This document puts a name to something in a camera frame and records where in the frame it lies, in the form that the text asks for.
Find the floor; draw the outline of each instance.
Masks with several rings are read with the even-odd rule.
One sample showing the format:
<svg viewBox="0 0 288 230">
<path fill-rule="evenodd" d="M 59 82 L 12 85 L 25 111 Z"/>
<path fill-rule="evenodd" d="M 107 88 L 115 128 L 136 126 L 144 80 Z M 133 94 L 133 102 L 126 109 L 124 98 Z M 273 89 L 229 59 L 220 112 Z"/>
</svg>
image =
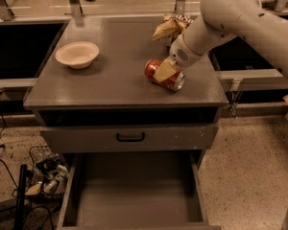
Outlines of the floor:
<svg viewBox="0 0 288 230">
<path fill-rule="evenodd" d="M 279 230 L 288 209 L 288 122 L 286 106 L 248 112 L 233 119 L 225 111 L 213 147 L 206 153 L 200 179 L 211 225 L 223 230 Z M 6 116 L 0 158 L 18 182 L 19 167 L 32 162 L 29 149 L 45 145 L 31 115 Z M 0 162 L 0 201 L 12 198 L 14 186 Z M 0 230 L 12 229 L 14 211 L 0 214 Z M 52 215 L 56 224 L 59 212 Z M 28 216 L 24 229 L 37 229 L 44 208 Z M 47 220 L 43 229 L 51 229 Z"/>
</svg>

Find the black metal pole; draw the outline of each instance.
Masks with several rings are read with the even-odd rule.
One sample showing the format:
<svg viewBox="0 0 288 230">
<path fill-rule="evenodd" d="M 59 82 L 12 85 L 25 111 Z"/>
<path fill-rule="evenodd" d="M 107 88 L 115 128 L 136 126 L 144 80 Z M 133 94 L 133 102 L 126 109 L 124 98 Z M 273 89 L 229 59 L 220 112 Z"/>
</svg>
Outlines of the black metal pole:
<svg viewBox="0 0 288 230">
<path fill-rule="evenodd" d="M 26 177 L 27 177 L 27 165 L 23 164 L 20 166 L 18 194 L 16 201 L 16 212 L 13 230 L 22 230 L 23 227 L 23 213 L 25 204 L 25 193 L 26 193 Z"/>
</svg>

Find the gray tabletop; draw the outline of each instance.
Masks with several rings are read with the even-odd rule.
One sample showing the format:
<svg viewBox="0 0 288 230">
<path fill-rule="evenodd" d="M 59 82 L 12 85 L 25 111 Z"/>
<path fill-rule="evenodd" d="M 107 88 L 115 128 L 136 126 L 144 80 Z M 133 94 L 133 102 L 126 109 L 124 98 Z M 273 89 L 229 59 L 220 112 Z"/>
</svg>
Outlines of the gray tabletop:
<svg viewBox="0 0 288 230">
<path fill-rule="evenodd" d="M 207 57 L 184 69 L 185 83 L 173 92 L 144 75 L 149 59 L 165 59 L 168 48 L 152 41 L 160 16 L 87 16 L 83 25 L 72 20 L 46 63 L 24 105 L 28 109 L 112 108 L 130 106 L 221 106 L 228 100 Z M 55 59 L 61 46 L 90 41 L 100 55 L 82 70 Z"/>
</svg>

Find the drawer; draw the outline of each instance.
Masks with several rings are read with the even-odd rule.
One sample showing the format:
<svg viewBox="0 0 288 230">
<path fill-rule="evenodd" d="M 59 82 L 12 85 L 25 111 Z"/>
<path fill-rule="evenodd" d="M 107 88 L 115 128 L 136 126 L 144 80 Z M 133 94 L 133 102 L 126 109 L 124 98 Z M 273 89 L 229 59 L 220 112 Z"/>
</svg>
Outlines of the drawer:
<svg viewBox="0 0 288 230">
<path fill-rule="evenodd" d="M 58 153 L 203 150 L 209 148 L 218 124 L 189 126 L 43 127 L 41 135 Z"/>
<path fill-rule="evenodd" d="M 192 229 L 209 226 L 188 151 L 74 155 L 58 229 Z"/>
</svg>

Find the wire basket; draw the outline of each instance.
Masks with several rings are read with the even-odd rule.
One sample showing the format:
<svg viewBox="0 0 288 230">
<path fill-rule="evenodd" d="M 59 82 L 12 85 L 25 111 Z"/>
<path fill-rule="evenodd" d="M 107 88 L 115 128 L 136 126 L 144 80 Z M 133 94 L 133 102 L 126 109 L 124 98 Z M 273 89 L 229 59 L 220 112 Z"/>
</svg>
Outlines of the wire basket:
<svg viewBox="0 0 288 230">
<path fill-rule="evenodd" d="M 31 147 L 29 150 L 29 154 L 32 158 L 32 176 L 28 181 L 28 186 L 32 187 L 37 183 L 41 183 L 41 192 L 38 195 L 28 195 L 30 199 L 37 199 L 37 198 L 49 198 L 49 199 L 60 199 L 63 198 L 64 192 L 45 192 L 45 185 L 50 183 L 53 178 L 49 178 L 47 174 L 45 174 L 39 167 L 38 164 L 42 163 L 43 161 L 51 161 L 52 163 L 56 163 L 57 165 L 62 165 L 59 156 L 49 149 L 48 146 L 36 146 Z"/>
</svg>

